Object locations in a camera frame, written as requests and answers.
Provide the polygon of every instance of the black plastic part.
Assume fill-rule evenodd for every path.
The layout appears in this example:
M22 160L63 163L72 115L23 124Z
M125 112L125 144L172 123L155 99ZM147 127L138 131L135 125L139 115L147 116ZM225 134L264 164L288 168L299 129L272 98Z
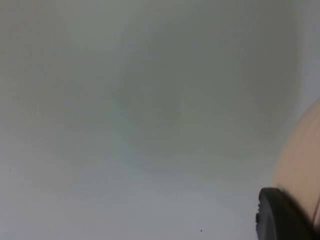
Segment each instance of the black plastic part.
M316 240L310 223L298 206L282 191L262 188L255 216L259 240Z

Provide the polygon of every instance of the black object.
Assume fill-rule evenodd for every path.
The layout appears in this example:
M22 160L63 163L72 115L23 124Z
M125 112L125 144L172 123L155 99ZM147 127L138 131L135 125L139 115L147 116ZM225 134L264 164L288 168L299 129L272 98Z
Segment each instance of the black object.
M302 211L278 188L262 188L255 216L259 240L316 240Z

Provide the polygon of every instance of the beige plastic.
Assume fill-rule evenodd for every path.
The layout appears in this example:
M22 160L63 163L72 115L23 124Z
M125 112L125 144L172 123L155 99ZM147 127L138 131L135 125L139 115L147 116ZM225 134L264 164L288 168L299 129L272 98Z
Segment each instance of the beige plastic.
M320 99L304 114L280 155L273 183L320 227Z

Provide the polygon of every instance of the white wall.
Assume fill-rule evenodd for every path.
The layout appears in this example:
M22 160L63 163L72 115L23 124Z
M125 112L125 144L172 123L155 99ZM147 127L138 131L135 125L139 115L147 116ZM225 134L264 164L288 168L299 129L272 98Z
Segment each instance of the white wall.
M1 0L0 238L255 239L319 96L319 9Z

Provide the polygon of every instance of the gray surface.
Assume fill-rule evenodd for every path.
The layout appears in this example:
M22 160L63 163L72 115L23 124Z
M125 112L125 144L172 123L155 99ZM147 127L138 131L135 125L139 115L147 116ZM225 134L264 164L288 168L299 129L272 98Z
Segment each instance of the gray surface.
M0 1L0 238L255 239L319 96L292 3Z

